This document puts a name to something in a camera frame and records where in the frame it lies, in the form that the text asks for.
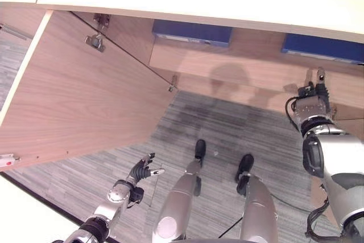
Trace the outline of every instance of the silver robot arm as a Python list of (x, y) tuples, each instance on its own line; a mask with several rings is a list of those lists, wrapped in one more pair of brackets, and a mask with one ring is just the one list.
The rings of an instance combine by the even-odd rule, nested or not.
[(110, 235), (120, 215), (127, 208), (142, 201), (144, 190), (137, 187), (137, 183), (141, 179), (164, 172), (164, 169), (149, 170), (148, 165), (154, 156), (154, 153), (146, 155), (131, 169), (125, 180), (115, 182), (107, 194), (106, 200), (64, 243), (103, 243)]
[(325, 206), (331, 205), (342, 238), (364, 242), (364, 145), (334, 124), (328, 99), (320, 68), (316, 86), (299, 89), (291, 105), (293, 119), (289, 118), (304, 139), (304, 168), (321, 179), (328, 195)]

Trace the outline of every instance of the open cabinet door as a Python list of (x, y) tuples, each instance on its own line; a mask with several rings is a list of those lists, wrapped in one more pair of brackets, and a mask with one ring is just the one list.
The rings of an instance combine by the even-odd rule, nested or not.
[(21, 158), (14, 167), (144, 142), (154, 131), (175, 91), (112, 42), (103, 40), (104, 52), (85, 44), (94, 34), (69, 12), (45, 14), (0, 127), (0, 155)]

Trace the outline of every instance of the blue object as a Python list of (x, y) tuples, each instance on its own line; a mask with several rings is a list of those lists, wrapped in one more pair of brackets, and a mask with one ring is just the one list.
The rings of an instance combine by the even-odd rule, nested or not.
[(228, 47), (232, 27), (154, 20), (153, 33), (161, 38)]
[(309, 35), (287, 34), (282, 52), (353, 64), (364, 63), (364, 44)]

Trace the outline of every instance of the cable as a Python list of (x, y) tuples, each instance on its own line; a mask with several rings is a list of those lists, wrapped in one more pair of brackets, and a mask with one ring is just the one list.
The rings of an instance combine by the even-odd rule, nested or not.
[(237, 222), (235, 222), (232, 226), (230, 226), (229, 229), (227, 229), (226, 231), (224, 231), (218, 238), (223, 237), (225, 235), (225, 233), (227, 233), (229, 230), (233, 229), (242, 219), (243, 219), (243, 217), (241, 217)]
[(322, 213), (327, 209), (327, 207), (329, 206), (329, 199), (326, 198), (324, 201), (324, 205), (322, 205), (320, 208), (317, 208), (315, 210), (313, 210), (307, 217), (307, 230), (305, 232), (305, 236), (309, 237), (313, 240), (315, 240), (316, 242), (319, 243), (338, 243), (338, 242), (344, 242), (344, 235), (342, 234), (341, 236), (319, 236), (317, 234), (314, 233), (313, 229), (312, 229), (312, 223), (319, 217), (322, 215)]
[(286, 111), (286, 115), (287, 115), (287, 117), (288, 117), (288, 119), (289, 119), (289, 122), (294, 126), (294, 128), (299, 132), (300, 130), (299, 130), (299, 128), (298, 128), (298, 126), (297, 126), (297, 124), (293, 121), (293, 119), (291, 118), (291, 115), (289, 114), (289, 112), (288, 112), (288, 104), (289, 104), (289, 102), (291, 102), (291, 101), (293, 101), (294, 100), (294, 102), (291, 104), (291, 109), (292, 109), (292, 111), (294, 111), (295, 109), (296, 109), (296, 101), (298, 100), (298, 99), (300, 99), (301, 97), (291, 97), (291, 98), (289, 98), (288, 100), (287, 100), (287, 102), (286, 102), (286, 105), (284, 106), (284, 110)]
[(283, 199), (280, 199), (279, 197), (273, 195), (272, 193), (271, 193), (271, 196), (274, 197), (275, 199), (279, 200), (280, 202), (284, 203), (285, 205), (288, 205), (288, 206), (290, 206), (290, 207), (292, 207), (294, 209), (297, 209), (297, 210), (305, 212), (305, 213), (311, 213), (311, 211), (308, 211), (308, 210), (302, 209), (300, 207), (294, 206), (294, 205), (284, 201)]
[[(271, 193), (271, 196), (274, 197), (275, 199), (279, 200), (280, 202), (284, 203), (285, 205), (290, 206), (290, 207), (292, 207), (292, 208), (294, 208), (296, 210), (299, 210), (299, 211), (302, 211), (302, 212), (305, 212), (305, 213), (311, 213), (311, 211), (308, 211), (308, 210), (302, 209), (300, 207), (294, 206), (294, 205), (284, 201), (283, 199), (280, 199), (279, 197), (273, 195), (272, 193)], [(227, 230), (225, 230), (218, 238), (223, 237), (229, 230), (233, 229), (242, 219), (243, 219), (243, 217), (241, 217), (237, 222), (235, 222), (232, 226), (230, 226)]]

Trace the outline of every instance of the gray carpet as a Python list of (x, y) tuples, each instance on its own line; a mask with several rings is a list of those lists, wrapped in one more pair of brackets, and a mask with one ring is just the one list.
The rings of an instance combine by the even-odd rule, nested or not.
[[(311, 209), (311, 181), (302, 166), (301, 138), (285, 116), (186, 92), (178, 93), (147, 143), (7, 173), (85, 220), (116, 180), (125, 178), (144, 154), (156, 152), (152, 166), (162, 166), (166, 173), (140, 182), (145, 190), (143, 202), (127, 210), (112, 232), (119, 242), (151, 242), (153, 222), (168, 190), (192, 160), (199, 138), (206, 140), (208, 148), (189, 238), (217, 238), (241, 217), (244, 199), (236, 193), (234, 175), (245, 153), (255, 156), (252, 172), (272, 193)], [(277, 200), (275, 205), (279, 241), (310, 242), (304, 236), (307, 213)], [(317, 227), (320, 232), (334, 230), (325, 217)], [(239, 231), (237, 225), (225, 237), (238, 238)]]
[(27, 50), (0, 38), (0, 111)]

